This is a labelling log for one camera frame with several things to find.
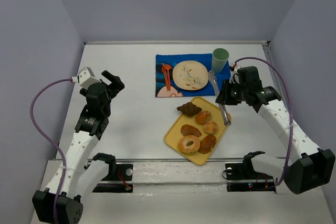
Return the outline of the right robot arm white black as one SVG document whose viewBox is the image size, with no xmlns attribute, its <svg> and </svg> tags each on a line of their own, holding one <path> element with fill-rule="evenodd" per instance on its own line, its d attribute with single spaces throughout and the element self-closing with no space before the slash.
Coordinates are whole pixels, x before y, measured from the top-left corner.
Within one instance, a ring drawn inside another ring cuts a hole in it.
<svg viewBox="0 0 336 224">
<path fill-rule="evenodd" d="M 225 106 L 244 102 L 251 106 L 287 148 L 284 161 L 268 156 L 264 151 L 246 154 L 244 173 L 270 175 L 275 179 L 275 185 L 284 182 L 296 195 L 327 184 L 335 164 L 334 153 L 330 149 L 321 149 L 307 136 L 275 88 L 263 87 L 256 67 L 235 66 L 230 70 L 233 75 L 224 80 L 216 103 Z"/>
</svg>

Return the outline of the sesame glazed bun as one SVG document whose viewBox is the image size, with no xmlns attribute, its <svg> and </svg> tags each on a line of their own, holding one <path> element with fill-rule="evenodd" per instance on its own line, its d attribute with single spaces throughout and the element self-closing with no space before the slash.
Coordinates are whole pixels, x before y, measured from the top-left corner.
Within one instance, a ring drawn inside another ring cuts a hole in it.
<svg viewBox="0 0 336 224">
<path fill-rule="evenodd" d="M 212 114 L 210 111 L 202 110 L 195 116 L 195 121 L 197 124 L 205 124 L 207 121 L 209 121 L 212 117 Z"/>
</svg>

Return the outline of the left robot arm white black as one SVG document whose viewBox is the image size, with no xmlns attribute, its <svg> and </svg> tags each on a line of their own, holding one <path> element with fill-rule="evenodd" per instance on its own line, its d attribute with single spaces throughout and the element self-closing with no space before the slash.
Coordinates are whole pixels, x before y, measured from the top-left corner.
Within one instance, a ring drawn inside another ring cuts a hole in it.
<svg viewBox="0 0 336 224">
<path fill-rule="evenodd" d="M 109 124 L 111 101 L 124 89 L 118 76 L 103 71 L 109 84 L 95 77 L 89 67 L 69 79 L 81 87 L 86 98 L 67 152 L 57 149 L 62 164 L 43 190 L 32 198 L 39 221 L 44 223 L 79 223 L 87 196 L 105 177 L 113 176 L 116 159 L 113 155 L 98 153 L 88 164 L 88 156 L 101 140 Z"/>
</svg>

